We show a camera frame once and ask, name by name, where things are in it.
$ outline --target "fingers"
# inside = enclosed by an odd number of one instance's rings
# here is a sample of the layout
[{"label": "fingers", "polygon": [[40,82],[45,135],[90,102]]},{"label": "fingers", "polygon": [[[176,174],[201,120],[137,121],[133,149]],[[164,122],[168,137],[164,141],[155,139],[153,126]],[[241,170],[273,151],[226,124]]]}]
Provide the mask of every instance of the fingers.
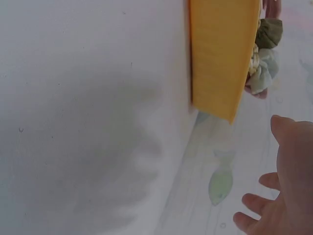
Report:
[{"label": "fingers", "polygon": [[268,4],[266,5],[265,18],[270,18],[271,1],[274,1],[274,0],[270,0],[270,1],[268,2]]},{"label": "fingers", "polygon": [[263,0],[265,18],[279,18],[281,13],[281,0]]},{"label": "fingers", "polygon": [[263,0],[262,2],[263,10],[266,9],[267,2],[268,2],[267,0]]},{"label": "fingers", "polygon": [[294,120],[287,117],[280,117],[277,115],[272,116],[270,120],[270,127],[278,144],[281,145],[283,143],[286,133],[290,130],[294,123]]},{"label": "fingers", "polygon": [[262,175],[259,179],[259,183],[264,185],[265,187],[280,191],[280,184],[277,172]]},{"label": "fingers", "polygon": [[241,212],[234,214],[233,220],[237,225],[238,229],[240,229],[246,234],[249,234],[257,223],[257,220],[252,219],[251,217]]},{"label": "fingers", "polygon": [[265,207],[272,201],[266,198],[248,193],[243,196],[242,202],[249,210],[262,216]]}]

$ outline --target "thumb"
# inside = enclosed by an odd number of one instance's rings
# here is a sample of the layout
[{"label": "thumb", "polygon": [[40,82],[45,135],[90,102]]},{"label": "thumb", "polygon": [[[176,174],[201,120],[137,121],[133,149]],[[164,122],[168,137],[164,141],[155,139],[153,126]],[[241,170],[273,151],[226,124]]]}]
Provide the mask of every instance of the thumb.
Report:
[{"label": "thumb", "polygon": [[272,116],[270,120],[270,127],[279,145],[283,143],[286,133],[290,130],[293,124],[295,124],[295,121],[290,118],[278,115]]}]

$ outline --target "green fish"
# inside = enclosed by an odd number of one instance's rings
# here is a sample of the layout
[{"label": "green fish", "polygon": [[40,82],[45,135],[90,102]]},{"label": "green fish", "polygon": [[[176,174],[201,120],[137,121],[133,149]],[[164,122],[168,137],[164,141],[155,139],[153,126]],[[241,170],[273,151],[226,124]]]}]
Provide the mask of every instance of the green fish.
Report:
[{"label": "green fish", "polygon": [[235,155],[235,151],[214,151],[214,156],[220,160],[220,165],[214,171],[209,183],[209,197],[213,206],[221,203],[231,191],[233,186],[231,163]]}]

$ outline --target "hand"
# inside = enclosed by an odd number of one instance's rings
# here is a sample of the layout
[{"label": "hand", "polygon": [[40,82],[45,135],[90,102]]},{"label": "hand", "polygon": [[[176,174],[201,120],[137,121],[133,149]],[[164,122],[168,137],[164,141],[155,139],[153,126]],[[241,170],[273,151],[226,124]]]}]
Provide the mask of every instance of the hand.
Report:
[{"label": "hand", "polygon": [[252,96],[258,98],[258,99],[266,99],[268,96],[268,89],[266,88],[264,91],[258,93],[258,94],[252,94],[251,88],[249,86],[245,86],[245,91],[251,94]]},{"label": "hand", "polygon": [[259,214],[259,221],[236,213],[234,222],[248,235],[313,234],[313,123],[273,116],[271,129],[279,143],[278,173],[260,183],[280,191],[276,200],[246,194],[243,203]]},{"label": "hand", "polygon": [[282,2],[281,0],[263,0],[263,10],[266,10],[265,18],[279,18]]}]

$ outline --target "floor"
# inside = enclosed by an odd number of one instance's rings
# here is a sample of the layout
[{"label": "floor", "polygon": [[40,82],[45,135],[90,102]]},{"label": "floor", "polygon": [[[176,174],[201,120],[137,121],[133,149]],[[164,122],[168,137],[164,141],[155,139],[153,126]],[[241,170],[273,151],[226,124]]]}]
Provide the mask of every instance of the floor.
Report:
[{"label": "floor", "polygon": [[235,123],[200,113],[156,235],[241,235],[235,212],[247,193],[274,199],[258,184],[276,171],[273,114],[313,121],[313,2],[282,0],[284,36],[275,49],[280,71],[266,100],[244,94]]}]

